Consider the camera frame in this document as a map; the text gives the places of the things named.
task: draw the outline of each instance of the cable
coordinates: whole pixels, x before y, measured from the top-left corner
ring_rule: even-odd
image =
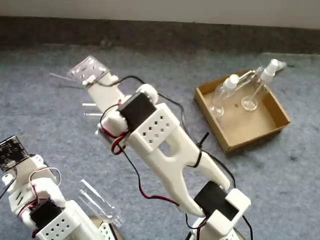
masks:
[[[164,197],[164,196],[159,196],[159,195],[152,195],[152,196],[148,196],[143,188],[142,188],[142,185],[141,185],[141,179],[140,179],[140,174],[136,168],[136,166],[133,164],[133,162],[130,160],[129,156],[127,155],[127,153],[125,152],[125,150],[119,145],[119,143],[117,144],[117,146],[121,149],[121,152],[124,154],[124,156],[126,157],[126,159],[129,161],[129,163],[131,164],[131,166],[133,167],[137,177],[138,177],[138,186],[139,186],[139,191],[141,193],[141,195],[146,198],[146,199],[160,199],[160,200],[164,200],[164,201],[167,201],[167,202],[170,202],[172,204],[175,204],[177,207],[179,206],[179,204],[176,202],[176,201],[173,201],[167,197]]]
[[[104,119],[104,117],[105,117],[105,115],[106,115],[106,112],[107,112],[109,109],[111,109],[111,108],[113,108],[113,107],[115,107],[115,106],[119,106],[119,104],[113,104],[113,105],[111,105],[110,107],[108,107],[108,108],[102,113],[102,116],[101,116],[101,118],[100,118],[101,128],[103,129],[103,131],[104,131],[106,134],[108,134],[108,135],[109,135],[111,138],[113,138],[113,139],[115,139],[115,138],[117,138],[117,137],[119,137],[119,136],[115,136],[115,135],[111,134],[111,133],[108,131],[108,129],[106,129],[106,128],[103,126],[102,120]]]
[[[205,217],[205,218],[203,219],[203,221],[199,224],[199,226],[193,227],[193,226],[190,226],[190,224],[188,223],[188,215],[185,214],[185,223],[186,223],[186,225],[188,226],[188,228],[193,229],[193,230],[197,230],[197,229],[202,228],[204,225],[206,225],[207,220],[208,220],[208,217]]]
[[[242,215],[243,220],[245,221],[245,223],[248,225],[249,229],[250,229],[250,239],[254,240],[254,231],[249,223],[249,221],[247,220],[247,218],[245,217],[245,215]]]
[[[224,165],[219,159],[217,159],[215,156],[213,156],[212,154],[210,154],[209,152],[207,151],[204,151],[203,152],[207,153],[214,162],[218,163],[228,174],[229,176],[232,178],[232,181],[233,181],[233,187],[236,188],[236,178],[235,176],[232,174],[232,172],[226,167],[226,165]],[[247,224],[247,226],[249,227],[249,230],[250,230],[250,239],[251,240],[254,240],[254,231],[253,231],[253,228],[252,226],[250,225],[249,221],[247,220],[247,218],[245,217],[245,215],[242,216],[243,220],[245,221],[245,223]]]
[[[59,187],[59,185],[61,184],[61,172],[60,172],[59,169],[56,168],[56,167],[46,166],[46,167],[43,167],[43,168],[40,168],[40,169],[38,169],[38,170],[33,171],[33,172],[30,174],[30,176],[29,176],[28,179],[29,179],[29,184],[31,185],[31,188],[32,188],[32,192],[33,192],[33,194],[34,194],[34,196],[35,196],[36,205],[39,204],[39,197],[38,197],[36,188],[35,188],[34,185],[32,185],[31,181],[32,181],[32,177],[33,177],[34,174],[39,173],[39,172],[42,172],[42,171],[44,171],[44,170],[56,170],[56,171],[58,172],[58,174],[59,174],[59,181],[57,182],[57,186]]]
[[[36,206],[33,206],[33,204],[34,204],[36,201],[37,201],[37,200],[34,199],[34,200],[28,202],[26,205],[24,205],[24,206],[20,209],[17,217],[19,218],[20,215],[22,214],[22,212],[23,212],[24,210],[26,210],[28,207],[30,207],[30,208],[35,208]]]
[[[4,187],[4,189],[0,193],[0,199],[5,195],[5,193],[8,191],[8,189],[11,187],[11,185],[15,182],[18,176],[18,171],[16,167],[13,167],[13,171],[15,173],[15,176],[13,179]]]
[[[114,155],[119,155],[122,153],[121,149],[119,149],[118,151],[115,152],[115,148],[126,137],[127,134],[128,134],[128,132],[124,132],[113,141],[113,143],[111,145],[111,152]]]
[[[208,219],[209,219],[209,217],[206,216],[197,227],[192,227],[188,223],[188,215],[185,214],[185,223],[188,226],[188,228],[196,230],[196,240],[200,240],[200,230],[204,225],[206,225]]]

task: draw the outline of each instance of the clear plastic bottle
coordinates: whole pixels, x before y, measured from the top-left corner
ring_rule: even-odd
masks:
[[[224,114],[224,101],[233,95],[238,82],[239,76],[232,74],[222,84],[216,87],[210,103],[211,113],[215,117],[221,117]]]
[[[117,227],[123,224],[124,221],[119,215],[119,210],[106,201],[86,180],[80,181],[78,191],[80,204],[88,216],[95,216],[102,222],[114,223]]]
[[[241,101],[241,104],[245,110],[254,111],[257,109],[259,103],[259,101],[257,100],[257,95],[259,93],[260,95],[262,95],[262,92],[267,91],[266,86],[272,82],[276,75],[276,72],[282,70],[285,67],[283,66],[284,64],[284,62],[272,59],[268,66],[264,68],[257,76],[255,76],[256,79],[253,79],[256,84],[254,92],[251,95],[245,96]]]

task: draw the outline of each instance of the black wire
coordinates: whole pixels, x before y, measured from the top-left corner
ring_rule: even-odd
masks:
[[[15,180],[17,179],[18,176],[18,171],[16,169],[16,167],[13,168],[13,171],[15,173],[14,178],[4,187],[4,189],[1,191],[0,193],[0,199],[5,195],[5,193],[8,191],[8,189],[11,187],[11,185],[15,182]]]
[[[142,190],[142,185],[141,185],[141,179],[140,179],[140,174],[136,168],[136,166],[134,165],[134,163],[130,160],[129,156],[127,155],[127,153],[125,152],[124,148],[121,147],[119,145],[119,143],[117,144],[117,146],[119,147],[119,149],[121,149],[122,153],[124,154],[124,156],[126,157],[126,159],[129,161],[129,163],[131,164],[131,166],[133,167],[137,177],[138,177],[138,184],[139,184],[139,191],[141,193],[141,195],[146,198],[146,199],[159,199],[159,200],[163,200],[163,201],[166,201],[166,202],[169,202],[171,204],[175,204],[177,207],[179,206],[179,204],[169,198],[166,198],[166,197],[163,197],[163,196],[158,196],[158,195],[152,195],[152,196],[147,196],[145,194],[145,192]]]
[[[212,154],[210,154],[207,151],[203,151],[205,153],[207,153],[213,161],[215,161],[216,163],[218,163],[228,174],[229,176],[232,178],[233,181],[233,187],[236,188],[236,178],[235,176],[232,174],[232,172],[226,167],[226,165],[224,165],[219,159],[217,159],[215,156],[213,156]],[[254,231],[252,229],[251,224],[249,223],[249,221],[247,220],[247,218],[245,217],[245,215],[242,216],[243,220],[245,221],[245,223],[247,224],[247,226],[249,227],[250,230],[250,239],[254,240]]]
[[[245,221],[245,223],[248,225],[249,229],[250,229],[250,239],[253,240],[254,239],[254,231],[249,223],[249,221],[247,220],[247,218],[245,217],[245,215],[242,215],[243,220]]]
[[[115,106],[118,106],[118,104],[113,104],[113,105],[111,105],[110,107],[108,107],[108,108],[102,113],[102,116],[100,117],[100,125],[101,125],[101,126],[102,126],[102,120],[104,119],[104,116],[105,116],[106,112],[107,112],[109,109],[111,109],[111,108],[113,108],[113,107],[115,107]]]
[[[139,83],[141,83],[141,84],[146,84],[145,81],[143,81],[140,77],[135,76],[135,75],[125,76],[125,77],[123,77],[123,78],[119,79],[118,81],[115,81],[115,82],[113,82],[113,83],[111,83],[111,84],[104,84],[104,83],[102,83],[102,82],[100,82],[100,81],[98,81],[97,84],[99,84],[99,85],[101,85],[101,86],[103,86],[103,87],[112,87],[112,86],[114,86],[114,85],[117,85],[117,84],[123,82],[123,81],[126,80],[126,79],[135,79],[135,80],[137,80],[137,81],[138,81]],[[159,92],[158,92],[158,95],[159,95],[160,97],[166,99],[167,101],[171,102],[172,104],[174,104],[174,105],[176,105],[176,106],[178,106],[178,107],[180,108],[180,110],[181,110],[181,123],[182,123],[182,127],[183,127],[185,133],[189,136],[189,138],[191,138],[191,135],[190,135],[190,133],[189,133],[189,131],[188,131],[187,124],[186,124],[185,109],[184,109],[184,107],[183,107],[179,102],[174,101],[174,100],[172,100],[171,98],[169,98],[169,97],[167,97],[167,96],[165,96],[165,95],[163,95],[163,94],[161,94],[161,93],[159,93]]]
[[[193,230],[201,229],[204,225],[206,225],[208,218],[206,217],[197,227],[193,227],[188,223],[188,215],[185,213],[185,224],[188,226],[188,228]]]

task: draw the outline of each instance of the perforated white block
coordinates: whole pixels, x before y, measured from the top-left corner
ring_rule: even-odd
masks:
[[[105,240],[116,240],[108,223],[106,222],[102,223],[101,226],[99,227],[99,231]]]
[[[54,220],[36,235],[40,240],[63,240],[79,225],[80,219],[73,208],[65,208]]]
[[[151,153],[180,125],[165,103],[156,105],[156,108],[128,138],[128,142],[139,155]]]

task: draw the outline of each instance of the white spray nozzle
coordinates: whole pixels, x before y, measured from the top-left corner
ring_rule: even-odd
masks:
[[[230,75],[224,82],[223,87],[227,90],[233,90],[239,83],[239,76],[237,74]]]
[[[282,69],[287,67],[287,63],[285,61],[279,61],[277,59],[272,59],[271,61],[277,61],[278,62],[278,69],[277,71],[281,71]]]
[[[260,79],[264,84],[269,84],[274,79],[276,71],[279,68],[279,61],[272,59],[268,66],[261,73]]]

